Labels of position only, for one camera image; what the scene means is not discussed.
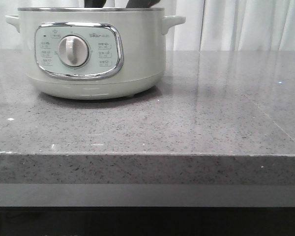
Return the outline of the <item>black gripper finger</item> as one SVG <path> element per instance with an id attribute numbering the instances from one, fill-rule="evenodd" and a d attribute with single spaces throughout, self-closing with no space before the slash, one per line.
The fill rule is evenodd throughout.
<path id="1" fill-rule="evenodd" d="M 126 8 L 150 8 L 159 2 L 160 0 L 129 0 Z"/>
<path id="2" fill-rule="evenodd" d="M 103 8 L 106 0 L 84 0 L 85 8 Z"/>

